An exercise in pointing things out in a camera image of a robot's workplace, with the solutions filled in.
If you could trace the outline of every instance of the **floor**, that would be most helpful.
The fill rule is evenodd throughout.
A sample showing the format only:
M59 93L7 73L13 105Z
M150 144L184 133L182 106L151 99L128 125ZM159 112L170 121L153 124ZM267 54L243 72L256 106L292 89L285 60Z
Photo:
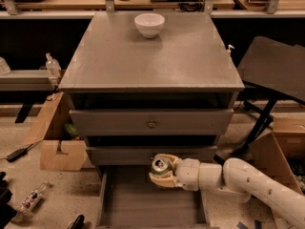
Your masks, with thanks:
M0 157L20 147L31 124L35 121L39 107L39 105L34 106L25 122L20 124L14 123L20 106L0 107ZM273 116L305 118L305 108L294 102L279 102L273 110ZM256 118L257 114L246 113L241 103L236 102L234 117L227 133L220 138L218 153L225 157L238 147L253 127ZM246 154L244 158L251 158L251 154ZM83 169L80 172L40 170L40 149L37 145L26 156L13 163L0 160L1 171L7 174L5 180L13 193L10 205L14 208L18 208L29 192L45 180L52 185L46 190L45 198L37 204L27 221L11 222L6 228L64 229L68 228L80 214L85 216L85 229L95 227L100 207L101 182L94 169ZM255 228L255 220L261 222L262 228L276 228L271 210L256 198L237 204L207 193L205 199L212 228L243 228L241 225L245 225L251 229Z

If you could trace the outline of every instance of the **drawer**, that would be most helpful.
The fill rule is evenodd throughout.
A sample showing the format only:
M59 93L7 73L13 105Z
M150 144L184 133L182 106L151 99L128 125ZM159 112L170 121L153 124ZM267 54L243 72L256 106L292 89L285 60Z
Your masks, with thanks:
M233 110L71 110L82 136L223 135Z
M99 146L87 147L88 157L94 166L150 165L157 154L170 154L181 158L196 158L212 162L216 146Z
M101 168L98 228L210 228L200 191L160 189L150 166Z
M235 93L70 93L72 109L228 109Z

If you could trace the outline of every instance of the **drawer knob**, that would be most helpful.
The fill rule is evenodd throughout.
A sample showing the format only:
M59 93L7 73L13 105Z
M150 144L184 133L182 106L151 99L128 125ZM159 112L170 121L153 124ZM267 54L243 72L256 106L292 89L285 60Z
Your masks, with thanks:
M156 123L155 123L153 120L151 120L151 121L148 123L148 126L149 126L149 128L153 129L153 128L156 127Z

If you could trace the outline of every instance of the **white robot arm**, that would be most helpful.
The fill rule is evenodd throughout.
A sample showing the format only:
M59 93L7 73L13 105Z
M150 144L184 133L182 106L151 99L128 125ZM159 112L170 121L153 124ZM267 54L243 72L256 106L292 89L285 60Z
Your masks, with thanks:
M150 178L161 187L210 190L237 202L246 202L253 195L295 228L305 228L305 197L239 158L227 159L222 167L197 159L160 154L152 162Z

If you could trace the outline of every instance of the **open drawer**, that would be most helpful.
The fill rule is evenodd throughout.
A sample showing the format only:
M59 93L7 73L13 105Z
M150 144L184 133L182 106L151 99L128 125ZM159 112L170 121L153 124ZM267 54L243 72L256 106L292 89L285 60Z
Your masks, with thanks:
M169 154L180 158L196 158L212 162L216 146L98 146L87 147L91 164L100 165L150 165L157 154Z
M206 228L200 192L158 188L149 171L149 166L101 168L97 228Z
M223 135L233 110L71 110L70 116L82 136Z

